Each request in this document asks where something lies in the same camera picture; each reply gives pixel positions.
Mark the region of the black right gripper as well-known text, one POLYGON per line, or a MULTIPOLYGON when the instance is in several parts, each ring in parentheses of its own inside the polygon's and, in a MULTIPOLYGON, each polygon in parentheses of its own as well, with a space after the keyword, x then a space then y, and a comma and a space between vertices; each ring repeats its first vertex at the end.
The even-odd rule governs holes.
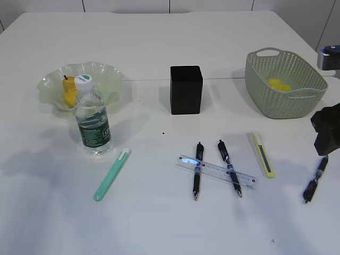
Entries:
POLYGON ((331 130, 339 127, 339 104, 315 112, 310 121, 318 133, 314 147, 319 156, 339 149, 339 130, 331 130))

